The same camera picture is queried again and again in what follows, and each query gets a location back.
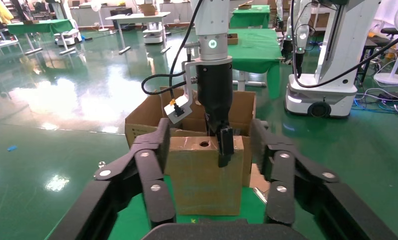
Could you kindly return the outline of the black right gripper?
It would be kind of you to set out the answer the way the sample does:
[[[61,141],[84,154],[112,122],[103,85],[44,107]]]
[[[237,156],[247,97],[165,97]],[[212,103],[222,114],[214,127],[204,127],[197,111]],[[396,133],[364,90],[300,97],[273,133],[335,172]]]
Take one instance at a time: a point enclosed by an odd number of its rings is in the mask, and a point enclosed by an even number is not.
[[[204,107],[206,129],[217,136],[218,166],[226,167],[234,154],[233,129],[228,115],[232,105],[232,63],[197,65],[197,99]]]

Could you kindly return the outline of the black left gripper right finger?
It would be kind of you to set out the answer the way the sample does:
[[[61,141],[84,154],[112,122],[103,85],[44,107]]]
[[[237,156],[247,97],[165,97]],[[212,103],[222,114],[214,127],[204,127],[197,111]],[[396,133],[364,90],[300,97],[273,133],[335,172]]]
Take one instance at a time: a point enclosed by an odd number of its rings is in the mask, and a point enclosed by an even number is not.
[[[337,173],[301,154],[291,139],[271,133],[258,119],[250,123],[250,146],[260,174],[270,183],[266,223],[292,226],[299,203],[329,240],[397,239]]]

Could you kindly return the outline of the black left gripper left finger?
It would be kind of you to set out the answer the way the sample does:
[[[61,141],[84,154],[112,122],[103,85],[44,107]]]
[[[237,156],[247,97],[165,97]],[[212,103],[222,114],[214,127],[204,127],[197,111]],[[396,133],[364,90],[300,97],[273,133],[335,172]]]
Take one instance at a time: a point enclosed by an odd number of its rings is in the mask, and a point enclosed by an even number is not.
[[[151,233],[175,223],[175,206],[163,174],[169,146],[170,121],[161,118],[154,132],[136,137],[127,154],[95,172],[48,239],[106,240],[118,213],[139,194]]]

